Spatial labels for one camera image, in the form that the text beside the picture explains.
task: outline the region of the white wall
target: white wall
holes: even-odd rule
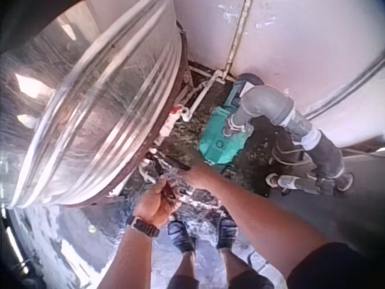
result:
[[[223,68],[243,0],[174,0],[189,57]],[[254,0],[231,73],[259,75],[302,113],[328,101],[385,48],[376,0]],[[385,77],[313,122],[339,146],[385,130]]]

